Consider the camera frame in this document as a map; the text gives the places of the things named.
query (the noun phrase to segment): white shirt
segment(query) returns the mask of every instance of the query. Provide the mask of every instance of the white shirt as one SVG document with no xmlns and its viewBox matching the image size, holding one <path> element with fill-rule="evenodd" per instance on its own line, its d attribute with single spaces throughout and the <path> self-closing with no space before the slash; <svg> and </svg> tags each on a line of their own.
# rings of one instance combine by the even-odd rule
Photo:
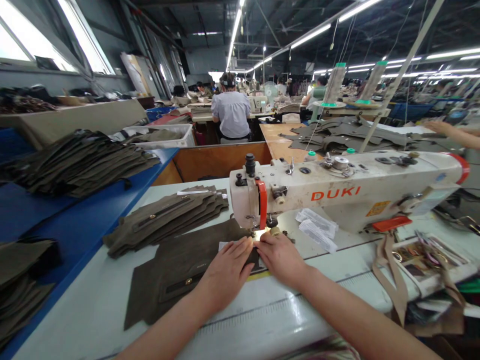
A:
<svg viewBox="0 0 480 360">
<path fill-rule="evenodd" d="M 278 89 L 278 92 L 279 92 L 280 94 L 283 94 L 283 95 L 286 95 L 286 94 L 287 94 L 287 87 L 286 87 L 285 85 L 283 85 L 283 84 L 278 84 L 278 85 L 276 86 L 276 88 Z"/>
<path fill-rule="evenodd" d="M 243 138 L 249 134 L 250 101 L 244 93 L 227 91 L 215 95 L 211 113 L 220 119 L 220 131 L 226 137 Z"/>
</svg>

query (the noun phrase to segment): woman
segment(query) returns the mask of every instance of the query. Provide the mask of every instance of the woman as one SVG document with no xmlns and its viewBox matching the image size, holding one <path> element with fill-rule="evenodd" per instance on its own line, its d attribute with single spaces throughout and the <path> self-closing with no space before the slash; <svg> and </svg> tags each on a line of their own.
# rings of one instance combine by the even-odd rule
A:
<svg viewBox="0 0 480 360">
<path fill-rule="evenodd" d="M 220 144 L 246 143 L 250 139 L 250 101 L 236 91 L 235 74 L 225 72 L 220 78 L 222 93 L 211 102 L 213 122 L 220 123 Z"/>
</svg>

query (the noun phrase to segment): red lever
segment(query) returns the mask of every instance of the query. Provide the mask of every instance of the red lever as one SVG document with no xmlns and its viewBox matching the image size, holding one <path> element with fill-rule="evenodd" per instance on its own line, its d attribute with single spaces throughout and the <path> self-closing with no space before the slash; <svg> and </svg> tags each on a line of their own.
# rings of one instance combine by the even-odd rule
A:
<svg viewBox="0 0 480 360">
<path fill-rule="evenodd" d="M 267 187 L 261 180 L 255 180 L 258 186 L 259 207 L 260 207 L 260 230 L 264 230 L 267 226 Z"/>
</svg>

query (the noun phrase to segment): blue bin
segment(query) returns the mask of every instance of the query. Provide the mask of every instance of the blue bin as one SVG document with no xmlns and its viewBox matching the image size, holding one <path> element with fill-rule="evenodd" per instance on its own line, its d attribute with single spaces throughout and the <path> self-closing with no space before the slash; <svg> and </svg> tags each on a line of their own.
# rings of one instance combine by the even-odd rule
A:
<svg viewBox="0 0 480 360">
<path fill-rule="evenodd" d="M 167 107 L 154 107 L 153 109 L 146 110 L 146 116 L 150 122 L 160 119 L 163 115 L 168 114 L 172 110 L 175 110 L 176 106 L 167 106 Z"/>
<path fill-rule="evenodd" d="M 397 102 L 393 109 L 388 115 L 389 118 L 405 120 L 407 121 L 418 121 L 421 118 L 424 118 L 425 115 L 434 107 L 434 104 L 407 104 L 405 102 Z"/>
</svg>

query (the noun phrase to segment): black hair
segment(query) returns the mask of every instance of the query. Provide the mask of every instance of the black hair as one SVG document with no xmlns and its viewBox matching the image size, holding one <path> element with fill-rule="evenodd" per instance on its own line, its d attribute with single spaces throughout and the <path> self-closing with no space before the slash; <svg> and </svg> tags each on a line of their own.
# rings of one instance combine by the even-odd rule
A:
<svg viewBox="0 0 480 360">
<path fill-rule="evenodd" d="M 320 83 L 322 86 L 326 86 L 327 85 L 327 78 L 325 76 L 320 76 L 317 80 L 316 80 L 317 83 Z"/>
<path fill-rule="evenodd" d="M 231 72 L 224 72 L 220 78 L 220 84 L 222 84 L 226 89 L 234 88 L 236 86 L 235 74 Z"/>
</svg>

